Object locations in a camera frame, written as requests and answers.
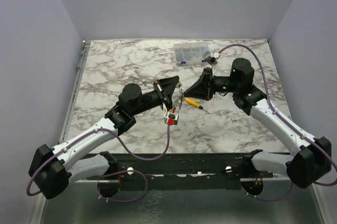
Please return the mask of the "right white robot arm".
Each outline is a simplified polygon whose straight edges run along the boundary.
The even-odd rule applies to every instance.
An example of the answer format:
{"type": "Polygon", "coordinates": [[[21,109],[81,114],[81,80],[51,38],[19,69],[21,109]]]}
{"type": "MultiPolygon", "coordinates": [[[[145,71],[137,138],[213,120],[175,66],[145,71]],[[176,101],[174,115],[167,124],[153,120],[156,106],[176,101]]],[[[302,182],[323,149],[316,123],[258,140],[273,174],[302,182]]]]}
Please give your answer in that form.
{"type": "Polygon", "coordinates": [[[235,105],[266,126],[287,148],[289,154],[255,150],[242,163],[247,177],[260,171],[288,176],[300,188],[307,188],[331,171],[331,142],[316,138],[285,118],[253,84],[254,69],[249,60],[235,59],[229,76],[215,76],[205,68],[199,79],[184,92],[186,98],[210,100],[218,93],[232,93],[235,105]]]}

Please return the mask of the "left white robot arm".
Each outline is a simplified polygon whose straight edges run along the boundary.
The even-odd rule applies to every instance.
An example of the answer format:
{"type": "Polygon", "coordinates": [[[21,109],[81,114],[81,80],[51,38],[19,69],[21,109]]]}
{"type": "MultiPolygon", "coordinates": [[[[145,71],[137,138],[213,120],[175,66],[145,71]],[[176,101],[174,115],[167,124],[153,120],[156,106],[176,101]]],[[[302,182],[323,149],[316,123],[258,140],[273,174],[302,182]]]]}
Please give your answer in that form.
{"type": "Polygon", "coordinates": [[[135,116],[160,106],[167,127],[176,125],[178,114],[172,113],[172,96],[180,83],[178,76],[155,80],[153,90],[142,93],[139,85],[127,84],[118,96],[117,103],[91,128],[80,135],[52,148],[40,146],[34,154],[28,170],[30,180],[26,188],[28,196],[40,193],[46,199],[61,194],[71,182],[100,176],[110,179],[123,171],[118,170],[115,159],[109,153],[85,158],[103,143],[120,139],[135,123],[135,116]]]}

